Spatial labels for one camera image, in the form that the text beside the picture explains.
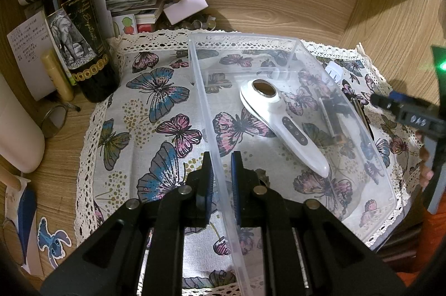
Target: pink sticky note pad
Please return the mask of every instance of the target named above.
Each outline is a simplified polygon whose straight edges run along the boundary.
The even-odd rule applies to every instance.
[[[180,0],[178,3],[164,7],[164,14],[173,25],[207,7],[206,0]]]

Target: wine bottle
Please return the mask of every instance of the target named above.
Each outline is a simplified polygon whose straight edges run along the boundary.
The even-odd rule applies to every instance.
[[[85,97],[101,102],[119,79],[93,12],[91,0],[42,0],[53,45]]]

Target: transparent container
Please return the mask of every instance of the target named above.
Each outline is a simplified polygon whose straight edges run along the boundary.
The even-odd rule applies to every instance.
[[[199,33],[189,36],[190,63],[205,122],[218,209],[243,295],[263,295],[259,229],[238,228],[231,190],[231,153],[284,198],[318,199],[366,242],[389,217],[396,196],[381,155],[338,85],[296,38]],[[244,109],[239,90],[254,79],[282,92],[288,115],[329,162],[322,178],[305,166],[266,126]],[[340,129],[333,128],[336,116]]]

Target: screw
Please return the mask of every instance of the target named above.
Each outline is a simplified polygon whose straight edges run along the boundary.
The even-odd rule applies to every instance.
[[[268,188],[263,185],[256,185],[253,188],[253,192],[257,195],[264,195],[268,191]]]
[[[186,195],[192,191],[192,187],[190,185],[182,185],[178,188],[178,191],[181,195]]]
[[[308,199],[305,201],[305,205],[310,209],[318,209],[321,204],[316,199]]]
[[[139,206],[139,200],[133,198],[133,199],[129,199],[126,201],[125,206],[127,207],[127,209],[133,210],[138,208]]]

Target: human hand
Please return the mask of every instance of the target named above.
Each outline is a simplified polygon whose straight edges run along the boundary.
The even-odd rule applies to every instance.
[[[417,131],[415,136],[421,142],[424,141],[424,136],[421,131]],[[429,152],[424,146],[420,149],[420,159],[420,185],[425,188],[429,184],[429,180],[433,177],[433,171],[425,165],[425,162],[429,159]]]

